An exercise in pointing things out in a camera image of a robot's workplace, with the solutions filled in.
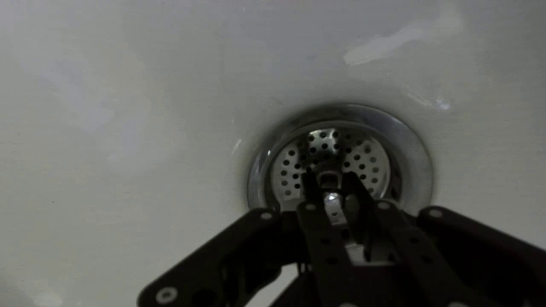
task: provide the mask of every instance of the sink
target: sink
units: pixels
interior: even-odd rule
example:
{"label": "sink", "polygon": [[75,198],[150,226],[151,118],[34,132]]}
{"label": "sink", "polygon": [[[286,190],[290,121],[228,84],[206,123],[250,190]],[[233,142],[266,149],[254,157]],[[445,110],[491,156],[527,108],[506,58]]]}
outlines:
{"label": "sink", "polygon": [[247,212],[264,137],[336,103],[419,135],[433,205],[546,248],[544,11],[1,0],[0,306],[134,306]]}

